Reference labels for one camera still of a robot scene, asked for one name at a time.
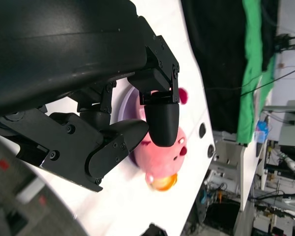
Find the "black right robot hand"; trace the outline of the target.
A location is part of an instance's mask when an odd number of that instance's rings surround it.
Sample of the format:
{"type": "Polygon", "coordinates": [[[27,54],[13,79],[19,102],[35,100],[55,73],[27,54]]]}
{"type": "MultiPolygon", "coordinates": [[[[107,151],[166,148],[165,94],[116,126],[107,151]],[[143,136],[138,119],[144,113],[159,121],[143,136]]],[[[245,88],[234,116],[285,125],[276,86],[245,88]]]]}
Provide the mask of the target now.
{"type": "Polygon", "coordinates": [[[159,226],[151,223],[141,236],[167,236],[167,232],[159,226]]]}

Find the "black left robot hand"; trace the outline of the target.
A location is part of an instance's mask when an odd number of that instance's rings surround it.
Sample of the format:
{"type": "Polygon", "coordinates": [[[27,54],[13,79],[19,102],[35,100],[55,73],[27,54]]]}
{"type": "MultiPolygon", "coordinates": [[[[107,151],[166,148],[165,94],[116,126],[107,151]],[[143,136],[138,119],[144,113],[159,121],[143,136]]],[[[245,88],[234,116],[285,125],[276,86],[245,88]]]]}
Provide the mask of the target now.
{"type": "Polygon", "coordinates": [[[0,0],[0,135],[89,190],[149,134],[172,146],[179,63],[129,0],[0,0]]]}

